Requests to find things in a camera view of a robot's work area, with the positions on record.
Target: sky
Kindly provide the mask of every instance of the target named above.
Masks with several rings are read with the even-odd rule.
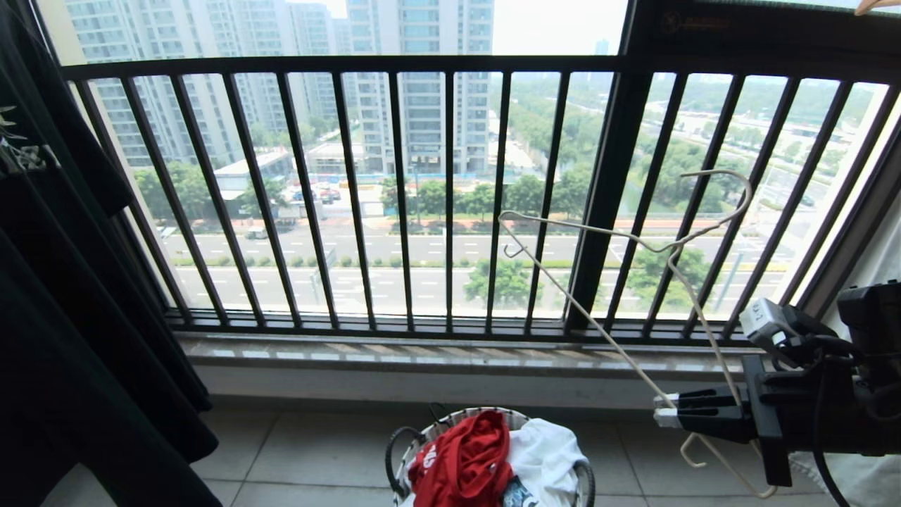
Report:
[[[332,17],[347,17],[345,0],[300,0],[325,4]],[[626,0],[495,0],[494,54],[594,54],[609,41],[615,53]]]

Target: red clothing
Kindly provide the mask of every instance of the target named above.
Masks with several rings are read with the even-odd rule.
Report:
[[[497,507],[513,478],[504,415],[481,412],[423,447],[410,466],[414,507]]]

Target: black garment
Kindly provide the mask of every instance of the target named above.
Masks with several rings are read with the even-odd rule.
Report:
[[[119,505],[220,505],[188,466],[217,445],[206,389],[109,218],[132,194],[28,12],[0,2],[0,505],[77,462]]]

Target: floor tile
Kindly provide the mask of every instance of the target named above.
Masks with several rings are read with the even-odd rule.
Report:
[[[219,438],[210,456],[192,464],[204,479],[242,481],[272,426],[275,412],[213,410],[202,417]]]
[[[233,507],[386,507],[391,498],[387,488],[244,483]]]
[[[572,429],[578,446],[595,471],[595,493],[600,495],[641,495],[623,444],[612,424],[561,422]]]
[[[250,470],[249,481],[387,487],[385,448],[400,417],[291,414],[278,419]],[[398,442],[398,448],[406,442]]]
[[[658,428],[652,424],[619,425],[626,452],[635,467],[639,483],[649,496],[707,496],[747,493],[744,486],[720,464],[700,441],[689,449],[697,462],[706,461],[704,468],[692,468],[685,463],[679,448],[688,436],[685,431]],[[763,464],[750,446],[716,440],[715,444],[729,462],[760,491],[767,489]],[[783,488],[785,493],[822,493],[809,478],[801,474],[792,477],[795,485]]]
[[[217,481],[215,479],[205,479],[204,482],[210,488],[210,491],[216,495],[223,507],[229,507],[234,502],[235,495],[241,489],[240,481]]]
[[[223,507],[232,505],[240,482],[204,480]],[[75,466],[48,495],[41,507],[115,507],[113,499],[94,474],[82,465]]]
[[[641,496],[596,496],[595,507],[648,507]]]
[[[745,496],[649,496],[649,507],[834,507],[833,499],[824,494],[776,495],[762,502]]]

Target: wire basket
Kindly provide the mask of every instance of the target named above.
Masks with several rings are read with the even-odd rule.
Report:
[[[385,473],[388,476],[388,483],[391,484],[391,490],[394,492],[394,505],[397,507],[404,502],[404,499],[410,494],[408,488],[404,486],[403,473],[406,471],[406,465],[416,459],[419,450],[429,442],[435,440],[441,433],[453,428],[462,420],[478,415],[484,411],[496,411],[505,415],[507,427],[510,430],[520,429],[528,417],[516,410],[505,409],[502,407],[473,407],[469,409],[458,410],[450,415],[438,419],[432,425],[419,431],[409,426],[397,429],[391,439],[388,441],[388,448],[385,451]],[[402,436],[408,435],[413,439],[410,446],[407,447],[404,456],[401,458],[400,465],[395,469],[391,464],[391,452],[394,449],[395,442]],[[576,463],[573,466],[576,471],[578,485],[576,487],[576,497],[572,503],[572,507],[594,507],[595,505],[595,473],[591,470],[588,463]]]

